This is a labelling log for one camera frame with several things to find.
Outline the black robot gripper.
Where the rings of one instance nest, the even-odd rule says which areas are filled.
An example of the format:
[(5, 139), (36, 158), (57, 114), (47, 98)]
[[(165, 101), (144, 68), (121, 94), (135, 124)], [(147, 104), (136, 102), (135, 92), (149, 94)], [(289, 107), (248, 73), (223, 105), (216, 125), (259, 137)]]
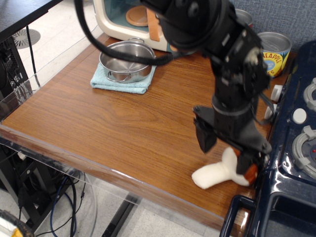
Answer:
[(213, 107), (195, 106), (194, 123), (200, 149), (207, 153), (217, 139), (237, 148), (237, 174), (255, 183), (264, 164), (262, 154), (272, 147), (255, 125), (258, 99), (238, 108), (225, 107), (215, 97)]

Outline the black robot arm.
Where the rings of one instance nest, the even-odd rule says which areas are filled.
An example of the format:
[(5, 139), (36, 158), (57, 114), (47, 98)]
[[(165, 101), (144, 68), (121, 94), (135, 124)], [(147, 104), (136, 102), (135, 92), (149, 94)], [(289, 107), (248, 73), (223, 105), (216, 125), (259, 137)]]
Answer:
[(227, 0), (145, 0), (143, 5), (157, 14), (172, 46), (210, 59), (212, 107), (194, 107), (200, 148), (208, 152), (220, 139), (239, 150), (223, 159), (219, 172), (241, 185), (254, 183), (272, 150), (255, 125), (258, 100), (271, 81), (260, 38)]

